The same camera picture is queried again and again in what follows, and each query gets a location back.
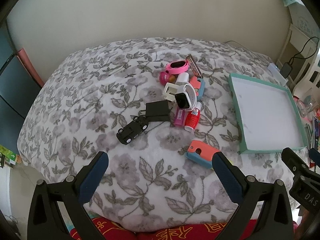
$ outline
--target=white cylinder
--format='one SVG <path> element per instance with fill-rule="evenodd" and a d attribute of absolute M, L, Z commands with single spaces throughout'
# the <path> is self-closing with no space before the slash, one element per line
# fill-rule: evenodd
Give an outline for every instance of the white cylinder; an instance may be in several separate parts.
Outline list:
<path fill-rule="evenodd" d="M 180 73 L 176 80 L 176 85 L 184 85 L 189 82 L 189 74 L 187 72 Z"/>

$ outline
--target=black toy car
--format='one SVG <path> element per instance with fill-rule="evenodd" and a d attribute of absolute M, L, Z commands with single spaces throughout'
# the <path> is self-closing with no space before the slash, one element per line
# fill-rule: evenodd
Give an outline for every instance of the black toy car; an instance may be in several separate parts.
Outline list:
<path fill-rule="evenodd" d="M 135 116 L 133 121 L 118 130 L 117 138 L 122 144 L 127 145 L 147 129 L 148 124 L 144 116 Z"/>

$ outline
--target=green and white tray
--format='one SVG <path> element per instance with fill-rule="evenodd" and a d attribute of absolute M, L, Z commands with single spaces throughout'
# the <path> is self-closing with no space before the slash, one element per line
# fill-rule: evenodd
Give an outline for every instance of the green and white tray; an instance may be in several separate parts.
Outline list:
<path fill-rule="evenodd" d="M 241 153 L 275 153 L 307 146 L 289 89 L 235 73 L 228 82 L 240 128 Z"/>

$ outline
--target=barcode label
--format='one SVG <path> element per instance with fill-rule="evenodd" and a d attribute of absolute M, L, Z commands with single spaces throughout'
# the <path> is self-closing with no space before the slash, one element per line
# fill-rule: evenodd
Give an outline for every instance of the barcode label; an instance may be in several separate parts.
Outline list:
<path fill-rule="evenodd" d="M 195 109 L 192 110 L 191 114 L 198 115 L 198 111 L 199 110 L 197 108 L 195 108 Z"/>
<path fill-rule="evenodd" d="M 181 120 L 181 118 L 182 118 L 182 112 L 183 112 L 183 110 L 182 110 L 182 109 L 179 109 L 178 117 L 177 117 L 178 120 Z"/>

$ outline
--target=watch screen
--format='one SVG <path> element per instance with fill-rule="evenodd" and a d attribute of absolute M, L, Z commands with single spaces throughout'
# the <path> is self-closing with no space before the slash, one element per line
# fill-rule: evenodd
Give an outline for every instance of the watch screen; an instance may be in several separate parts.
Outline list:
<path fill-rule="evenodd" d="M 172 62 L 170 64 L 171 68 L 177 68 L 177 67 L 183 67 L 186 64 L 186 62 L 184 60 L 181 61 L 177 61 L 177 62 Z"/>
<path fill-rule="evenodd" d="M 176 98 L 177 104 L 182 109 L 187 109 L 190 107 L 187 97 L 184 93 L 175 94 L 174 97 Z"/>

